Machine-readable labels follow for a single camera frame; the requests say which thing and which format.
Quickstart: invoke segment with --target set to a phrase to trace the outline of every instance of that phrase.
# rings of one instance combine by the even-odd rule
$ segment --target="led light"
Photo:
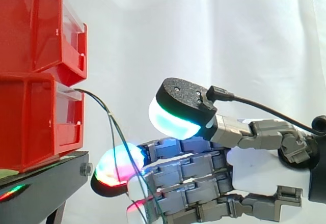
[[[25,185],[19,185],[17,187],[14,187],[13,189],[11,189],[10,191],[6,192],[3,195],[0,195],[0,201],[2,200],[6,200],[9,197],[11,197],[14,193],[18,192],[19,190],[23,189],[25,187]]]
[[[150,121],[157,130],[179,140],[190,138],[200,130],[199,125],[178,118],[165,111],[159,106],[155,97],[149,106],[148,114]]]
[[[136,166],[140,170],[144,166],[145,156],[142,154],[142,150],[137,146],[127,143],[130,153],[136,163]],[[131,176],[136,172],[130,162],[127,151],[123,145],[116,147],[116,161],[119,172],[120,181],[114,162],[113,149],[108,150],[100,159],[95,169],[95,177],[98,181],[108,186],[119,186],[126,184]]]
[[[144,203],[145,203],[145,200],[136,201],[127,208],[128,224],[145,224],[145,223],[147,223],[147,215],[146,215]]]

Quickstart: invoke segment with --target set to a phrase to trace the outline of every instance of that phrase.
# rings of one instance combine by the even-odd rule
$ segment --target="cable connector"
[[[227,90],[215,86],[211,86],[207,93],[206,97],[208,100],[215,102],[216,100],[219,101],[233,101],[234,94],[228,92]]]

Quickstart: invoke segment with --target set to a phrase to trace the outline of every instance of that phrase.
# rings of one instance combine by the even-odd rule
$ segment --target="pink light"
[[[134,202],[132,205],[130,205],[127,208],[127,212],[138,211],[139,208],[144,206],[145,202],[146,202],[146,200],[138,200],[138,201]]]
[[[127,143],[127,145],[137,168],[140,170],[144,166],[145,158],[142,154],[142,150],[133,144]],[[101,157],[96,167],[96,179],[108,186],[126,184],[130,177],[135,175],[136,172],[133,169],[127,151],[123,145],[116,147],[116,161],[120,181],[115,168],[113,149],[108,150]]]

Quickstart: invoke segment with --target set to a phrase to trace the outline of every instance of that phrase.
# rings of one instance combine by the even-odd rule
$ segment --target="green light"
[[[12,196],[14,193],[16,193],[16,192],[18,192],[19,190],[23,189],[25,186],[26,186],[26,185],[19,185],[19,186],[16,186],[16,187],[12,188],[10,191],[6,192],[5,194],[0,195],[0,201],[9,198],[9,197]]]
[[[155,97],[149,106],[148,114],[150,121],[157,130],[179,140],[190,138],[200,130],[199,125],[178,118],[165,111],[159,106]]]

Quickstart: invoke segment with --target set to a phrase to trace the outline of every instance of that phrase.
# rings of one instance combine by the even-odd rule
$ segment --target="stacked red bins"
[[[86,32],[65,0],[0,0],[0,170],[83,146]]]

